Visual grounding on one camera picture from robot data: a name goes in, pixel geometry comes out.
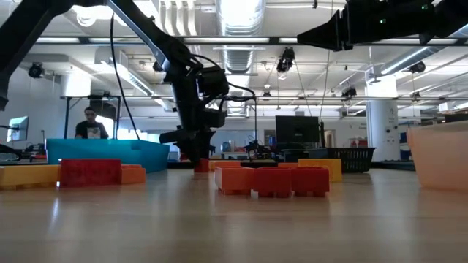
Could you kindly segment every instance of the toy block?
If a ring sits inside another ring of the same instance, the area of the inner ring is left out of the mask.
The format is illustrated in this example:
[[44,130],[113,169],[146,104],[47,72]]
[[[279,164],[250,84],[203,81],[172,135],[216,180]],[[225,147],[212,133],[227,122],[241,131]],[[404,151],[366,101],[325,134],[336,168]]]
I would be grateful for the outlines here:
[[17,165],[0,167],[0,189],[36,188],[55,186],[59,178],[59,165]]
[[343,181],[341,159],[299,159],[299,167],[324,167],[330,172],[330,182]]
[[298,167],[291,169],[291,187],[297,197],[325,197],[330,191],[329,171],[322,167]]
[[119,159],[70,159],[61,161],[60,187],[121,184]]
[[143,168],[122,169],[121,184],[146,183],[146,170]]
[[284,197],[291,192],[290,168],[261,167],[254,171],[253,178],[253,190],[259,197],[268,197],[271,193]]
[[214,182],[224,194],[250,195],[254,169],[246,167],[217,167]]
[[210,172],[210,160],[201,159],[197,166],[194,168],[194,172]]
[[240,167],[239,161],[210,161],[210,172],[214,172],[216,167],[228,168],[228,167]]
[[298,163],[278,163],[278,167],[281,168],[296,168],[298,167]]
[[127,169],[127,168],[142,168],[141,164],[122,164],[122,169]]

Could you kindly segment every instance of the black robot end effector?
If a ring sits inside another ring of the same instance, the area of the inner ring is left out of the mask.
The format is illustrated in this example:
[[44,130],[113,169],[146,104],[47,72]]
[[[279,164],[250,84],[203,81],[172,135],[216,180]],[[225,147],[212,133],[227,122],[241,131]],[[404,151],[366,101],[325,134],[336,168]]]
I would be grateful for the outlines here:
[[447,37],[468,23],[468,1],[349,0],[325,24],[298,35],[298,42],[332,51],[356,44],[419,34],[420,43]]

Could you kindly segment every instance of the orange block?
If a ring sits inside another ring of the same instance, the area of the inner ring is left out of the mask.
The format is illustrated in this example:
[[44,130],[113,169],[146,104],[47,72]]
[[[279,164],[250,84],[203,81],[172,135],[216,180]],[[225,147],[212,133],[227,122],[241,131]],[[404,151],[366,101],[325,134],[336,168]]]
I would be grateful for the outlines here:
[[214,182],[224,194],[250,195],[255,169],[246,167],[217,167]]
[[330,182],[343,181],[341,159],[299,159],[299,167],[322,167],[330,172]]
[[210,171],[214,172],[217,167],[228,168],[228,167],[240,167],[239,161],[210,161]]
[[127,168],[142,168],[139,164],[122,164],[122,169]]
[[146,183],[146,170],[143,168],[122,169],[121,184]]
[[299,167],[298,163],[278,163],[278,167],[281,168],[296,168]]

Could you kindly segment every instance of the shirt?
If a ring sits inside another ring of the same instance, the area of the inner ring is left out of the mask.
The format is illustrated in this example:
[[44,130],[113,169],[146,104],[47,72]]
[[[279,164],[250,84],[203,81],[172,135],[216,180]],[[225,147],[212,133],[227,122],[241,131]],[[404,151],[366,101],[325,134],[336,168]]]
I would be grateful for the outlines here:
[[107,139],[109,137],[102,123],[89,123],[88,121],[82,121],[76,125],[76,135],[80,135],[83,139]]

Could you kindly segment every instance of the table surface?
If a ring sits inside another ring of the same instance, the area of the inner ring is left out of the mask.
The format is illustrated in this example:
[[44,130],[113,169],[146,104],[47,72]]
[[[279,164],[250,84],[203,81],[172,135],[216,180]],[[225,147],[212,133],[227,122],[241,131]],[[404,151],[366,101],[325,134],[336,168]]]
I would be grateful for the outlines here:
[[222,196],[212,175],[0,192],[0,262],[463,262],[468,194],[414,172],[344,175],[328,198]]

